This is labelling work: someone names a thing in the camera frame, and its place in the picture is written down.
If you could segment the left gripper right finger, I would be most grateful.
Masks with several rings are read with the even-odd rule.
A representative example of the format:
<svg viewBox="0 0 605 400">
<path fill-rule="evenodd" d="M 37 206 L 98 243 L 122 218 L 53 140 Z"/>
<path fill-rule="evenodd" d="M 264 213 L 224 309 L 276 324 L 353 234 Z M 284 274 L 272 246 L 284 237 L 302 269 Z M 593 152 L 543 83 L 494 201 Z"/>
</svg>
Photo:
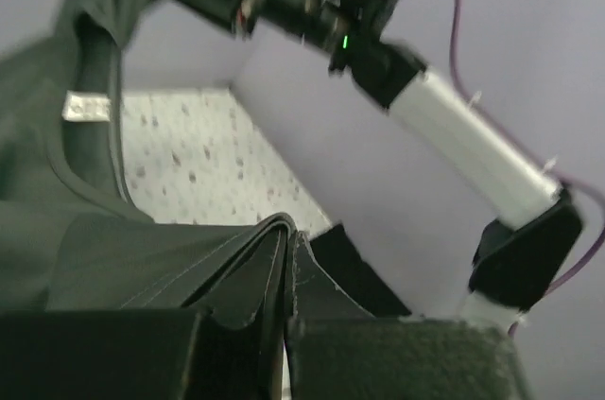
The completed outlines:
<svg viewBox="0 0 605 400">
<path fill-rule="evenodd" d="M 511 340 L 461 320 L 375 318 L 296 233 L 288 256 L 285 333 L 294 399 L 530 399 Z"/>
</svg>

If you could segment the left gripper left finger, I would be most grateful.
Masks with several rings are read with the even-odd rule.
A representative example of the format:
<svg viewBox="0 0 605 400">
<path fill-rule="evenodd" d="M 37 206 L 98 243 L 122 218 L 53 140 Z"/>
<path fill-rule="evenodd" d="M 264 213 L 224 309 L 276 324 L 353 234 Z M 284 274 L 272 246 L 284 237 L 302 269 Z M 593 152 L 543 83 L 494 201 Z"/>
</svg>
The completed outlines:
<svg viewBox="0 0 605 400">
<path fill-rule="evenodd" d="M 273 399 L 289 223 L 1 227 L 5 399 Z"/>
</svg>

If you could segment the dark green t-shirt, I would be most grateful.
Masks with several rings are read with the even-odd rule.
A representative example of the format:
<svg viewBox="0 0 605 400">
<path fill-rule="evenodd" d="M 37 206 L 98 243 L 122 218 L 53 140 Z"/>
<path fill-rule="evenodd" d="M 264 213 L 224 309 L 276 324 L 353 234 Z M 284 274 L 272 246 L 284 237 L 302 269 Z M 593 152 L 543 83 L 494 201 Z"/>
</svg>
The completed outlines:
<svg viewBox="0 0 605 400">
<path fill-rule="evenodd" d="M 63 0 L 54 27 L 1 59 L 1 306 L 204 306 L 246 320 L 283 298 L 293 231 L 159 224 L 126 186 L 122 53 L 156 0 Z"/>
</svg>

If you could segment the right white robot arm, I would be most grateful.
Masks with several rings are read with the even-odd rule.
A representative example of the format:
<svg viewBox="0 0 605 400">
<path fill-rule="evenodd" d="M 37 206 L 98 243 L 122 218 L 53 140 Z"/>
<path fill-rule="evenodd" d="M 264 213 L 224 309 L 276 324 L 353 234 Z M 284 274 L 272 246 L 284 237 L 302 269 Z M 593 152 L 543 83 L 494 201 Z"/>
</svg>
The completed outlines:
<svg viewBox="0 0 605 400">
<path fill-rule="evenodd" d="M 419 133 L 495 210 L 481 237 L 460 316 L 513 327 L 548 292 L 583 222 L 564 185 L 496 130 L 451 83 L 381 33 L 398 0 L 194 0 L 251 34 L 265 19 L 328 54 L 355 84 Z"/>
</svg>

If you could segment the black folded t-shirt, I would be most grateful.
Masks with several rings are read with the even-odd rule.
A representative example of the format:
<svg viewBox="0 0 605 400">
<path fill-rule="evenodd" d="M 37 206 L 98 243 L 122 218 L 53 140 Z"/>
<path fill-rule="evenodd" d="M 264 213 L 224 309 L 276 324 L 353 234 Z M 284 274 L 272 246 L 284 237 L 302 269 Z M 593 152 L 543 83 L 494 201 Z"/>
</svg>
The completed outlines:
<svg viewBox="0 0 605 400">
<path fill-rule="evenodd" d="M 356 303 L 373 316 L 384 318 L 411 315 L 408 307 L 363 260 L 341 223 L 315 236 L 310 244 L 319 265 Z"/>
</svg>

